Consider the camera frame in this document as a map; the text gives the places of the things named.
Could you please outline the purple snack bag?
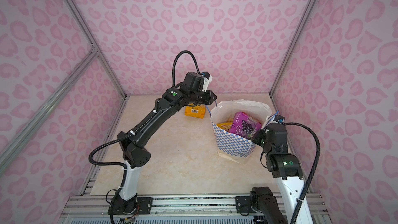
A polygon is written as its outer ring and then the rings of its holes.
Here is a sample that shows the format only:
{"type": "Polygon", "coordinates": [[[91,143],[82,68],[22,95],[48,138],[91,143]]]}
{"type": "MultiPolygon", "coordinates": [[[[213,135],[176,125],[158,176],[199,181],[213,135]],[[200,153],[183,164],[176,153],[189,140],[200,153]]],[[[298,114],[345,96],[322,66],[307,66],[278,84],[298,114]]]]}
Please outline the purple snack bag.
{"type": "Polygon", "coordinates": [[[257,119],[244,112],[237,112],[233,118],[233,125],[229,133],[252,140],[261,127],[262,124],[257,119]]]}

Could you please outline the blue checkered paper bag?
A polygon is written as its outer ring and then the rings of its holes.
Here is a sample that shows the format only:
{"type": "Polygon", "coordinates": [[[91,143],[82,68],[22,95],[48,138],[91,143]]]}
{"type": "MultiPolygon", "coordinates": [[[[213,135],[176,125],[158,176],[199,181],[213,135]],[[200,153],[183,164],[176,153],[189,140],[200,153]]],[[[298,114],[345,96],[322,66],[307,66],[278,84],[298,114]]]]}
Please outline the blue checkered paper bag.
{"type": "Polygon", "coordinates": [[[253,138],[272,117],[269,105],[250,101],[233,100],[216,104],[210,111],[218,156],[237,163],[244,163],[256,145],[253,138]]]}

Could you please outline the yellow snack bag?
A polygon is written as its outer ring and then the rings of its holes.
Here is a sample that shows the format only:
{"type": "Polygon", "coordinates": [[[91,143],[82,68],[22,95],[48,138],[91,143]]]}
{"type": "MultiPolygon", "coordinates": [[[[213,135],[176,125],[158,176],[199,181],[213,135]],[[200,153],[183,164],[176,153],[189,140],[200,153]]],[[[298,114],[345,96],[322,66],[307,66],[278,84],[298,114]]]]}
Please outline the yellow snack bag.
{"type": "Polygon", "coordinates": [[[186,106],[184,115],[194,118],[203,119],[206,113],[206,107],[204,105],[198,106],[186,106]]]}
{"type": "Polygon", "coordinates": [[[224,123],[217,124],[217,127],[219,127],[222,130],[225,130],[227,132],[230,132],[232,125],[233,125],[233,122],[224,122],[224,123]]]}

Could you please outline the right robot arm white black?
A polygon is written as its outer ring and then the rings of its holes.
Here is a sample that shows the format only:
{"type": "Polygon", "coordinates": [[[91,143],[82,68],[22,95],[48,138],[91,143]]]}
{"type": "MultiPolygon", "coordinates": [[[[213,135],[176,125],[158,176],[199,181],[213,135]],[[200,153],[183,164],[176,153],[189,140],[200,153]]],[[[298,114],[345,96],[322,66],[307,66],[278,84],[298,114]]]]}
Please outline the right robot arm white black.
{"type": "Polygon", "coordinates": [[[289,152],[288,123],[273,121],[260,130],[253,142],[263,151],[266,168],[271,172],[282,196],[280,210],[276,196],[269,187],[254,187],[247,197],[235,197],[238,214],[260,213],[266,224],[312,224],[313,218],[306,200],[311,179],[303,177],[298,158],[289,152]]]}

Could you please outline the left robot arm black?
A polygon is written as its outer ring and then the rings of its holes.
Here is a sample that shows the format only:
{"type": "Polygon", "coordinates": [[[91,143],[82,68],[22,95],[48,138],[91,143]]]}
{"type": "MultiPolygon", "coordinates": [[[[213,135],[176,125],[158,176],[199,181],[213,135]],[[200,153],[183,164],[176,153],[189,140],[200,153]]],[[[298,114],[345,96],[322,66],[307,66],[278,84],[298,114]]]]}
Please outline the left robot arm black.
{"type": "Polygon", "coordinates": [[[155,101],[153,110],[138,125],[127,133],[118,134],[126,168],[123,170],[122,186],[116,190],[108,214],[138,213],[138,180],[143,166],[151,158],[146,144],[169,118],[184,107],[212,105],[217,96],[208,89],[211,81],[212,76],[208,72],[189,72],[183,82],[167,89],[155,101]]]}

